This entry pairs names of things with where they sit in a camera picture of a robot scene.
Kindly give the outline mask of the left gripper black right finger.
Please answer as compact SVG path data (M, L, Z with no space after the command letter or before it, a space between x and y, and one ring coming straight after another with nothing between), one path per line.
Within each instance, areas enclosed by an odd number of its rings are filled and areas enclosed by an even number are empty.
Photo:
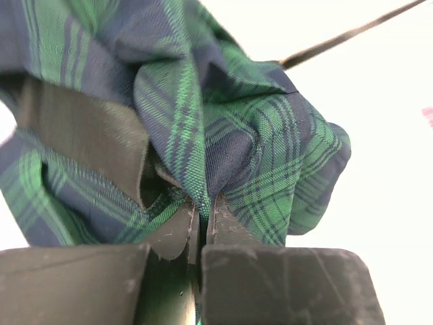
M338 248L261 244L219 196L202 249L203 324L382 325L368 267Z

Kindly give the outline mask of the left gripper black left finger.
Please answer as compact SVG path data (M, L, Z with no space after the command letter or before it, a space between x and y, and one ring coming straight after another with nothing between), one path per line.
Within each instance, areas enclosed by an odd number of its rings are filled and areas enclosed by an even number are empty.
M2 324L194 324L198 211L190 200L139 244L1 254Z

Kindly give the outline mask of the green navy plaid skirt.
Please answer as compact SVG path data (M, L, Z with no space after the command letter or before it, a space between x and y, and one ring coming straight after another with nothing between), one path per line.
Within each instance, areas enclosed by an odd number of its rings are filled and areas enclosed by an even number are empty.
M1 191L33 246L142 241L223 195L283 246L321 220L350 140L199 1L2 1Z

